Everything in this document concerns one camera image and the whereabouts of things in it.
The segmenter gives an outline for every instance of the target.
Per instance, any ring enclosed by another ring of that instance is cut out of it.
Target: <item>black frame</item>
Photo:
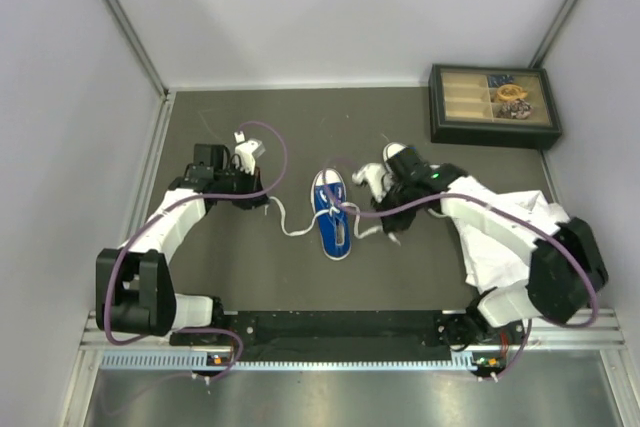
[[[461,314],[437,310],[239,311],[227,313],[216,327],[237,333],[244,361],[265,362],[421,362],[450,360],[441,328]],[[522,322],[498,329],[510,345],[522,341]],[[215,334],[173,333],[173,346],[221,346],[230,339]],[[500,350],[499,338],[483,345]]]
[[[450,70],[460,73],[518,75],[534,74],[540,80],[550,125],[518,125],[516,123],[489,123],[447,120],[445,112],[442,74]],[[435,64],[429,77],[429,131],[431,141],[446,144],[490,145],[549,149],[562,135],[562,124],[556,111],[549,78],[544,69],[469,67],[464,65]]]

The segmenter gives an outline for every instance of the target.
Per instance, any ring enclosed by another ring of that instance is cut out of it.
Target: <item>white sole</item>
[[[346,199],[347,199],[347,184],[344,183],[344,180],[342,179],[342,176],[340,175],[340,172],[338,172],[335,169],[327,169],[327,171],[334,172],[338,176],[338,178],[340,179],[339,182],[342,183],[342,185],[344,186],[344,198],[345,198],[345,202],[346,202]],[[311,210],[313,211],[313,215],[316,215],[316,207],[315,207],[315,204],[313,202],[313,194],[316,191],[316,187],[318,187],[318,184],[317,184],[318,180],[322,179],[322,172],[323,172],[322,170],[320,172],[318,172],[318,174],[313,179],[313,182],[311,183],[311,195],[309,197],[309,200],[311,202]],[[320,243],[322,244],[322,252],[324,253],[324,255],[327,256],[328,259],[331,259],[331,260],[338,261],[338,260],[345,259],[351,253],[351,248],[349,248],[349,252],[344,254],[342,257],[332,257],[332,256],[330,256],[327,253],[327,251],[324,250],[324,243],[322,242],[322,233],[320,233]]]
[[[406,149],[406,148],[407,146],[404,144],[401,144],[400,142],[389,142],[387,145],[384,146],[384,149],[382,149],[382,160],[384,161],[384,164],[387,165],[387,160],[389,160],[389,157],[393,157],[402,149]]]

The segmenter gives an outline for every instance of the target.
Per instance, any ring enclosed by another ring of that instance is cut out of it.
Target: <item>blue sneaker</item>
[[[327,184],[333,195],[341,202],[347,200],[347,189],[338,171],[327,169]],[[313,213],[328,210],[334,204],[327,197],[322,186],[322,172],[316,175],[311,185],[311,205]],[[349,222],[347,214],[333,210],[318,217],[318,227],[322,236],[322,248],[331,260],[342,260],[351,251],[351,237],[349,236]]]

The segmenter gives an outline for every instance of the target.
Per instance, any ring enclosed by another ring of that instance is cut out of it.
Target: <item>shoe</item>
[[[340,201],[346,202],[347,189],[338,171],[326,170],[327,185],[331,193]],[[323,187],[322,171],[318,172],[311,185],[311,206],[313,213],[329,210],[318,217],[318,227],[322,237],[322,249],[331,260],[342,260],[351,251],[351,237],[346,212],[342,212],[329,199]]]
[[[384,164],[387,165],[387,161],[391,157],[393,157],[398,152],[400,152],[401,150],[404,150],[406,148],[407,148],[407,146],[404,145],[404,144],[401,144],[400,142],[391,142],[391,143],[387,144],[385,146],[385,148],[382,149],[382,160],[384,160]]]

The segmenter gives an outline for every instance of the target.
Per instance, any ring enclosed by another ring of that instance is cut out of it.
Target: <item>white cloth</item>
[[[500,198],[532,212],[546,214],[556,222],[569,220],[564,209],[558,204],[549,204],[539,190],[501,194]],[[529,267],[511,250],[462,220],[453,223],[460,233],[467,284],[482,293],[529,278]]]

